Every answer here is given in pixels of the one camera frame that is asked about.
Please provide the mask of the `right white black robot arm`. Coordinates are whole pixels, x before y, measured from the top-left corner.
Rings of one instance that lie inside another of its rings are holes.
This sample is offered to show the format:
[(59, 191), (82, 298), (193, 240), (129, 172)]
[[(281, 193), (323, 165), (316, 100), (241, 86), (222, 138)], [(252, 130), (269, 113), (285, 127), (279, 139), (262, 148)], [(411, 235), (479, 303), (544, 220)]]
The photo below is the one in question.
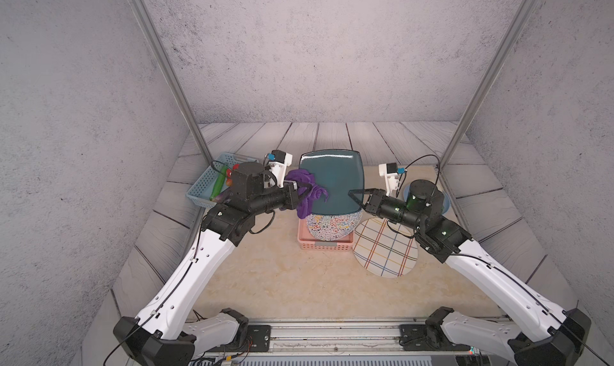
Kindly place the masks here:
[(444, 217), (445, 196), (433, 182), (413, 181), (406, 201), (380, 189), (350, 190), (348, 195), (368, 214), (411, 229), (425, 252), (475, 284), (511, 320), (503, 324), (441, 307), (425, 322), (431, 347), (466, 345), (515, 365), (574, 365), (588, 348), (588, 316), (531, 289)]

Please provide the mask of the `dark teal square plate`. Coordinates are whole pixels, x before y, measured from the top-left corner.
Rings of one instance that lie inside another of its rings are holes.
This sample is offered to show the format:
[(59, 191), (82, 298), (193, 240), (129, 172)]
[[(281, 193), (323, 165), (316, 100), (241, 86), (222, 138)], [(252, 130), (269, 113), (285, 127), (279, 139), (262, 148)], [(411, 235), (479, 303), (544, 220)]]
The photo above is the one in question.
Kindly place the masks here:
[(364, 190), (365, 179), (361, 155), (355, 150), (317, 150), (301, 156), (300, 169), (313, 174), (316, 185), (328, 195), (313, 202), (312, 214), (337, 216), (361, 210), (350, 190)]

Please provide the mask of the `plaid striped white plate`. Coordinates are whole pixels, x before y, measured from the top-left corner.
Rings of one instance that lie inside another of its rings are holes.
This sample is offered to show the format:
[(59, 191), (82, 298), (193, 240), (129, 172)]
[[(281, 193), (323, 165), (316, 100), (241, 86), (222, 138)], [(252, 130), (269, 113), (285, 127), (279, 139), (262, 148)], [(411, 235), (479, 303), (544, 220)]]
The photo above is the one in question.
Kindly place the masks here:
[(419, 249), (411, 229), (374, 217), (361, 222), (353, 233), (353, 255), (376, 276), (398, 278), (417, 264)]

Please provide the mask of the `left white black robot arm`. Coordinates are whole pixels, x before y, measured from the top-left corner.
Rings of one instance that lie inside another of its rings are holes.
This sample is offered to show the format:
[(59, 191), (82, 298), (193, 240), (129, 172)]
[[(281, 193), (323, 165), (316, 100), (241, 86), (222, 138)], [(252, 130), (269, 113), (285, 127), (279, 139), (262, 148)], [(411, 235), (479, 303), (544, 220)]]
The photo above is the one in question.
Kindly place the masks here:
[(255, 161), (232, 172), (230, 196), (201, 222), (188, 253), (169, 280), (135, 317), (122, 317), (113, 333), (130, 359), (140, 365), (187, 365), (209, 350), (242, 351), (249, 320), (225, 308), (216, 316), (189, 324), (193, 306), (216, 270), (252, 233), (256, 217), (278, 209), (297, 209), (312, 185), (285, 178), (286, 165)]

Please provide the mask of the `purple cloth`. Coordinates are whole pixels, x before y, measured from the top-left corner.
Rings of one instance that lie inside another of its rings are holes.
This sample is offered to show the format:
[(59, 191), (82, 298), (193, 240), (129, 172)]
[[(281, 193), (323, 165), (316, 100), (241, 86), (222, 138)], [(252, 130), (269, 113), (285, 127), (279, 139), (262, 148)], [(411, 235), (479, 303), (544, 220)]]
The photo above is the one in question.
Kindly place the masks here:
[(327, 202), (329, 193), (326, 189), (316, 183), (315, 175), (306, 169), (293, 169), (286, 175), (286, 180), (297, 183), (299, 203), (297, 216), (299, 219), (306, 219), (313, 212), (315, 201), (322, 200)]

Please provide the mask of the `colourful speckled round plate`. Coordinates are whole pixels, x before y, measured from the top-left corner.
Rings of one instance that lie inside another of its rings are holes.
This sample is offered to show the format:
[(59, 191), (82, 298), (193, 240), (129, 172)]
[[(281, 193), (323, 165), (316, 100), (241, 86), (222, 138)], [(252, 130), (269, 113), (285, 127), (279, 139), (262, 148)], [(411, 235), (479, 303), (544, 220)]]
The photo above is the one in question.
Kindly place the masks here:
[(311, 214), (305, 220), (307, 230), (316, 240), (339, 241), (353, 232), (361, 216), (361, 211), (340, 215)]

